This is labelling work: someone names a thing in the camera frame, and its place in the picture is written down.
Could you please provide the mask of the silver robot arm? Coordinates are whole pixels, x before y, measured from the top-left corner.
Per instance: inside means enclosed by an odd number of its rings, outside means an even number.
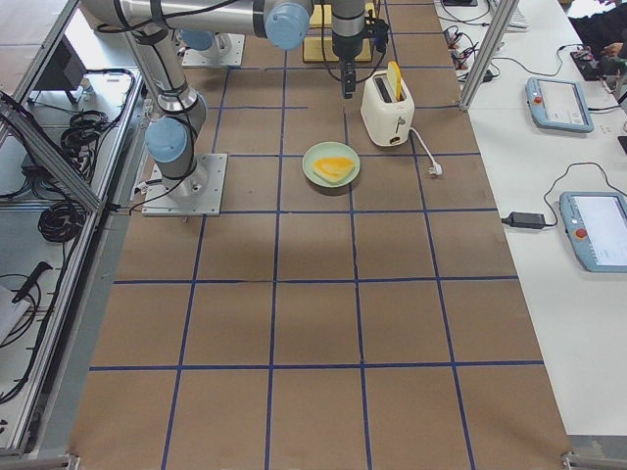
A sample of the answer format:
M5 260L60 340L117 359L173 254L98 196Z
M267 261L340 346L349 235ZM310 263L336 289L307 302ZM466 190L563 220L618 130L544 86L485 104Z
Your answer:
M180 37L188 48L205 55L221 56L228 53L232 48L228 34L182 29L180 31Z
M310 28L312 1L84 1L101 33L121 33L162 115L146 132L167 196L186 200L207 179L195 155L206 119L200 93L189 85L174 51L174 30L254 35L289 51Z

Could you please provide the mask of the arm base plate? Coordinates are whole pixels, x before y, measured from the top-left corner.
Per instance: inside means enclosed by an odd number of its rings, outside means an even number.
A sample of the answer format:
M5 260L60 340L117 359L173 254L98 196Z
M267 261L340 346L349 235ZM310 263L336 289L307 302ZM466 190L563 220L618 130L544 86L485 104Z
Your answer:
M145 216L219 215L227 158L224 153L197 155L194 172L174 191L166 194L175 185L168 179L148 188L148 202L140 207L141 213Z
M182 29L180 37L185 48L182 58L185 68L241 66L245 44L245 36L242 34Z

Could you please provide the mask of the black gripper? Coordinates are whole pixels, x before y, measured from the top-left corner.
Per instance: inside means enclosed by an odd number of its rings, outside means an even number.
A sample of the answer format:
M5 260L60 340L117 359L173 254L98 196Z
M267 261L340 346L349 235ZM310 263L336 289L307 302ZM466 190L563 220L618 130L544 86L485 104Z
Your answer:
M357 81L353 60L362 51L365 2L332 0L331 9L332 48L340 60L342 95L344 98L352 98Z

